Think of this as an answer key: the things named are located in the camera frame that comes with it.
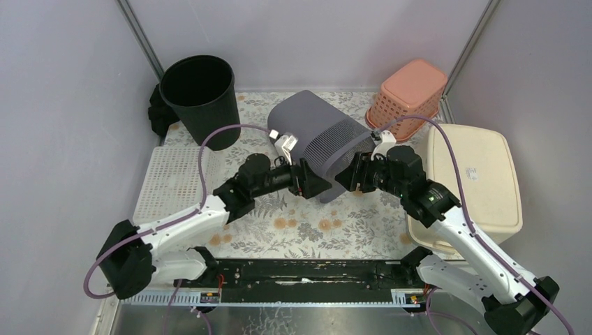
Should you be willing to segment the pink perforated plastic basket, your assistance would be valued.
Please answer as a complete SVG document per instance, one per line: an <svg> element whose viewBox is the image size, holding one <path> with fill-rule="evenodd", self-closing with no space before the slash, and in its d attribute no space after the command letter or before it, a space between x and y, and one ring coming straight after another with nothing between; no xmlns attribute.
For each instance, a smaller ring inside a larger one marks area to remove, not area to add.
<svg viewBox="0 0 592 335"><path fill-rule="evenodd" d="M446 84L443 71L424 59L414 59L381 84L365 121L375 129L408 114L433 118Z"/></svg>

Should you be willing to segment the grey ribbed waste bin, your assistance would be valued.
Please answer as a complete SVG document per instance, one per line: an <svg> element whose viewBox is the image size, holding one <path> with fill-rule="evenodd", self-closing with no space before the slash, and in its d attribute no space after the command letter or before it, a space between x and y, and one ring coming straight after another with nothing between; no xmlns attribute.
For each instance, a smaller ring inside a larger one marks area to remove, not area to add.
<svg viewBox="0 0 592 335"><path fill-rule="evenodd" d="M371 131L311 91L298 92L272 108L267 126L297 138L293 159L305 158L315 174L332 183L316 196L328 203L345 193L335 176L345 170L357 152L375 148Z"/></svg>

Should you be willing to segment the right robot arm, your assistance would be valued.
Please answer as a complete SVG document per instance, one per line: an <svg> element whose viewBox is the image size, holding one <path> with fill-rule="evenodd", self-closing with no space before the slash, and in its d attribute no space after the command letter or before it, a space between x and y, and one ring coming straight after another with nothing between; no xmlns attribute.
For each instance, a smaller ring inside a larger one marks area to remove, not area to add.
<svg viewBox="0 0 592 335"><path fill-rule="evenodd" d="M421 158L408 146L386 154L357 153L335 177L348 191L379 189L397 196L406 213L444 237L472 266L471 274L425 248L419 260L404 264L400 277L416 288L441 288L483 314L496 334L527 334L550 312L559 287L549 276L536 277L508 256L478 226L470 225L460 201L444 185L427 179Z"/></svg>

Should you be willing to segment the cream plastic laundry basket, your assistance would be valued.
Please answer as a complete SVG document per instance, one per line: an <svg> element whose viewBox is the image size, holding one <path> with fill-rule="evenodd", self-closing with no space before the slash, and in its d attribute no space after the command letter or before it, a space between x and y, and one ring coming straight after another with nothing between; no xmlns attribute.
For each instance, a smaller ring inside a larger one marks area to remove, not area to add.
<svg viewBox="0 0 592 335"><path fill-rule="evenodd" d="M515 165L506 139L495 131L443 124L454 157L435 128L415 145L427 178L459 195L453 165L457 164L468 212L497 244L517 234L523 226L521 198Z"/></svg>

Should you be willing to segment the white perforated plastic basket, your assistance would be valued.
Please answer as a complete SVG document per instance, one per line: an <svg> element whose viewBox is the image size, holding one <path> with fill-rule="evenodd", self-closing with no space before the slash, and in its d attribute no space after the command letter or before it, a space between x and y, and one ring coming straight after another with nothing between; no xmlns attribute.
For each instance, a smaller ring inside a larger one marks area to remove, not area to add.
<svg viewBox="0 0 592 335"><path fill-rule="evenodd" d="M207 191L221 181L223 158L208 148L198 164L199 147L157 147L145 174L132 222L151 223L200 203L201 179Z"/></svg>

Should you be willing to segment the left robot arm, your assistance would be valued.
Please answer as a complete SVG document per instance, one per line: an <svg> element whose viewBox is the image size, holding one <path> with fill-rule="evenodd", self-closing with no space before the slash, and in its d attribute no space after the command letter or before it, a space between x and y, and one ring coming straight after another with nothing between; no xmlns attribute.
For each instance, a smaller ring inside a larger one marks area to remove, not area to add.
<svg viewBox="0 0 592 335"><path fill-rule="evenodd" d="M207 287L216 280L216 267L194 248L174 251L174 247L245 216L260 196L286 189L310 199L331 189L331 183L316 175L305 159L296 165L282 157L277 160L273 167L266 155L251 154L204 204L144 225L117 223L96 258L113 294L128 299L151 282L178 279Z"/></svg>

